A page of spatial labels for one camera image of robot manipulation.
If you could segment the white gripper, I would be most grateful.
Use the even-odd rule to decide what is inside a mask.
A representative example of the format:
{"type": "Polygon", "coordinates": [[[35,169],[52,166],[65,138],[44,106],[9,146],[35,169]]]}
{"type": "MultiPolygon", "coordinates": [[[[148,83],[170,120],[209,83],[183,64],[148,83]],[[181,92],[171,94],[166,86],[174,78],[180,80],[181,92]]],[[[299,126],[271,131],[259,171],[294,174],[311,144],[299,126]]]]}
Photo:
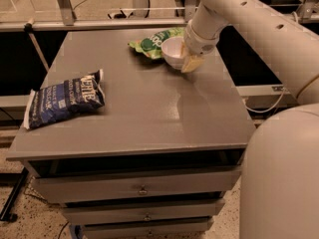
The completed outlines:
{"type": "Polygon", "coordinates": [[[180,57],[183,59],[181,71],[190,73],[204,62],[204,56],[200,55],[211,53],[219,38],[204,39],[200,37],[193,30],[192,21],[189,21],[184,29],[183,40],[184,42],[180,44],[180,57]],[[185,47],[192,55],[186,53],[185,47]]]}

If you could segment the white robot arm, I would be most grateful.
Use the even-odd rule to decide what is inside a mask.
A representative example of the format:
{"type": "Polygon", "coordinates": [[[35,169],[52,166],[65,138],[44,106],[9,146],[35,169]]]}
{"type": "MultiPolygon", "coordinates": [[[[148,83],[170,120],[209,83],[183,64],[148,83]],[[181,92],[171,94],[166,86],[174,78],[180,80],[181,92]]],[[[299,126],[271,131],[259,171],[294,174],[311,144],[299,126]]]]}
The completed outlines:
{"type": "Polygon", "coordinates": [[[239,239],[319,239],[319,39],[260,0],[199,0],[192,56],[231,25],[296,100],[252,135],[241,164],[239,239]]]}

